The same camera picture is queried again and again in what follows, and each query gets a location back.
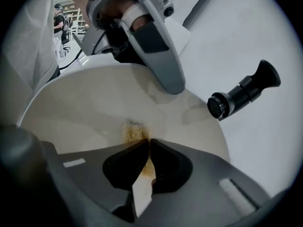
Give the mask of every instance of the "person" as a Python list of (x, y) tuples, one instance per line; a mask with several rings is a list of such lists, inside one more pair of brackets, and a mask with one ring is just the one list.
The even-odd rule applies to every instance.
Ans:
[[(88, 0), (73, 1), (91, 25), (86, 14)], [(60, 75), (53, 45), (52, 4), (53, 0), (28, 0), (6, 34), (0, 57), (0, 125), (16, 124), (37, 91)], [(133, 4), (134, 0), (109, 0), (101, 17), (121, 18)], [(137, 18), (133, 30), (147, 21), (146, 16)]]
[(58, 38), (60, 40), (60, 57), (62, 58), (64, 56), (64, 51), (63, 51), (63, 45), (62, 45), (62, 34), (63, 34), (63, 24), (65, 21), (64, 14), (61, 12), (61, 7), (60, 3), (55, 4), (54, 7), (54, 18), (53, 18), (53, 36), (54, 38)]

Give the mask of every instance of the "black cable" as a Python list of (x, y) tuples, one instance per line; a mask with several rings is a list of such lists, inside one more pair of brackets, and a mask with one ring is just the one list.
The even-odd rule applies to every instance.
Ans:
[(78, 59), (78, 57), (80, 56), (81, 53), (82, 53), (82, 49), (78, 52), (78, 54), (76, 55), (75, 59), (73, 59), (71, 63), (69, 63), (67, 66), (63, 66), (63, 67), (59, 68), (59, 70), (63, 70), (65, 68), (68, 68), (75, 60)]

